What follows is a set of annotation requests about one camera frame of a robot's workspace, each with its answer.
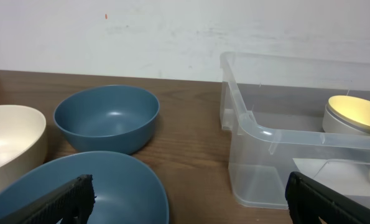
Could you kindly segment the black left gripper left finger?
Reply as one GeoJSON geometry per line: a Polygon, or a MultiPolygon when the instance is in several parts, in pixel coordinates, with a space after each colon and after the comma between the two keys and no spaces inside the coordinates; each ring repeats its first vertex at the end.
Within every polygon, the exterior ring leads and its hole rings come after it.
{"type": "Polygon", "coordinates": [[[0,218],[0,224],[87,224],[96,198],[92,181],[92,175],[80,175],[0,218]]]}

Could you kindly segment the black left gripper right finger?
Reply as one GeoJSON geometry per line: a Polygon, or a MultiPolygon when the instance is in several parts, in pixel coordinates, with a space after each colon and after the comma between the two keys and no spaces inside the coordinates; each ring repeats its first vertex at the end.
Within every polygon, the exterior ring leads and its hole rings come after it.
{"type": "Polygon", "coordinates": [[[291,172],[285,199],[294,224],[370,224],[370,209],[300,172],[291,172]]]}

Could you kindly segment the small yellow bowl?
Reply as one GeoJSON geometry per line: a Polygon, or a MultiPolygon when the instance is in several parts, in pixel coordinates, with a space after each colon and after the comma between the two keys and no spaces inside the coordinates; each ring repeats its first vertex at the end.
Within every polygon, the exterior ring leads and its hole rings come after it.
{"type": "Polygon", "coordinates": [[[328,99],[328,110],[336,117],[370,133],[370,101],[355,96],[336,95],[328,99]]]}

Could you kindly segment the white label in container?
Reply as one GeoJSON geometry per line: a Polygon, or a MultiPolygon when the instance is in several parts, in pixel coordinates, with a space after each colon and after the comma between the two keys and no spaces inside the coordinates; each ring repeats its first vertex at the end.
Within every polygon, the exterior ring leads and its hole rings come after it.
{"type": "Polygon", "coordinates": [[[370,197],[369,165],[342,159],[293,161],[301,173],[343,195],[370,197]]]}

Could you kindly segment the small cream bowl in container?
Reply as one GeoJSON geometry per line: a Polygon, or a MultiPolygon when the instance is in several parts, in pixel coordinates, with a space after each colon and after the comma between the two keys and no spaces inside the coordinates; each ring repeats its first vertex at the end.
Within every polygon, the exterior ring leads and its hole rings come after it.
{"type": "Polygon", "coordinates": [[[343,120],[339,116],[335,115],[334,112],[330,111],[328,107],[325,108],[322,128],[326,133],[370,136],[370,130],[360,128],[343,120]]]}

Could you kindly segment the clear plastic storage container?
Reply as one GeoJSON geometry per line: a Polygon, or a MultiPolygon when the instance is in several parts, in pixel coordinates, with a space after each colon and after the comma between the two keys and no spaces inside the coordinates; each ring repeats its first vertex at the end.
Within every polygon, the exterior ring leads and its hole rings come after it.
{"type": "MultiPolygon", "coordinates": [[[[287,208],[287,180],[300,172],[293,158],[370,166],[370,136],[322,128],[330,97],[370,100],[370,63],[225,52],[220,65],[220,120],[231,131],[229,176],[241,205],[287,208]]],[[[370,208],[370,197],[345,196],[370,208]]]]}

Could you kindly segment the near dark blue bowl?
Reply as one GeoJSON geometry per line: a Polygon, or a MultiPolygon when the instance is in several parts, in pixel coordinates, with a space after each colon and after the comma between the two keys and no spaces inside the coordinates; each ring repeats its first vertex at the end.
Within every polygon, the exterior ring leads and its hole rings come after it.
{"type": "Polygon", "coordinates": [[[164,186],[135,157],[110,151],[82,152],[50,161],[0,193],[0,218],[82,174],[93,177],[95,206],[90,223],[168,223],[164,186]]]}

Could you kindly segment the dark blue bowl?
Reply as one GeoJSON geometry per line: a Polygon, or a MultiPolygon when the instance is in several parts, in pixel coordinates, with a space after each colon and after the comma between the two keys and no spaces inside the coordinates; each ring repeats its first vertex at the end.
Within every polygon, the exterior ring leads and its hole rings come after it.
{"type": "Polygon", "coordinates": [[[95,206],[90,223],[168,223],[164,186],[135,157],[110,151],[82,152],[50,161],[0,193],[0,218],[82,174],[93,177],[95,206]]]}
{"type": "Polygon", "coordinates": [[[80,91],[63,100],[53,120],[79,152],[133,154],[153,137],[160,103],[148,90],[107,85],[80,91]]]}

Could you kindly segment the large cream bowl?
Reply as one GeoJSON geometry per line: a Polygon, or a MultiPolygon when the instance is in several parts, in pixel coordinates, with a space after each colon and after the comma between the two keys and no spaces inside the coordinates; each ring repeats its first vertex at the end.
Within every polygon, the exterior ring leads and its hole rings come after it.
{"type": "Polygon", "coordinates": [[[39,110],[0,105],[0,192],[44,163],[46,128],[47,121],[39,110]]]}

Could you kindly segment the far dark blue bowl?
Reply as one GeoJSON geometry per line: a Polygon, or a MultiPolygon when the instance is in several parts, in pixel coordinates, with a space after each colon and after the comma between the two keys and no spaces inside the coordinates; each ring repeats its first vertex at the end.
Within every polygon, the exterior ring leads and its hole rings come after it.
{"type": "Polygon", "coordinates": [[[53,120],[79,152],[133,154],[153,137],[160,103],[148,90],[107,85],[80,91],[63,100],[53,120]]]}

